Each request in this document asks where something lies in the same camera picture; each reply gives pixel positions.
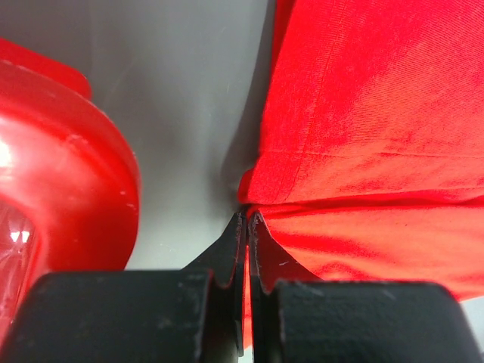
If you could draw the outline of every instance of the folded red cloth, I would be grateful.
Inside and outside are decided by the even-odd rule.
[[[285,0],[276,20],[240,201],[321,278],[484,295],[484,3]]]

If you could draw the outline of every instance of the red cloth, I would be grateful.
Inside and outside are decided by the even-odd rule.
[[[484,295],[484,3],[279,4],[240,201],[323,279]]]

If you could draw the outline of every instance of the gray surface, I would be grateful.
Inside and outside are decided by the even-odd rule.
[[[142,216],[129,268],[182,267],[236,209],[267,89],[267,3],[0,2],[0,36],[83,72],[138,157]]]

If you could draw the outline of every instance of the red fabric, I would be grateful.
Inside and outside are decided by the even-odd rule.
[[[484,4],[296,0],[288,14],[240,201],[323,279],[484,295]]]

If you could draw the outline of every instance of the red plastic container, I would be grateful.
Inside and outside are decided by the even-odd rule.
[[[0,340],[51,271],[123,269],[139,171],[77,71],[0,39]]]

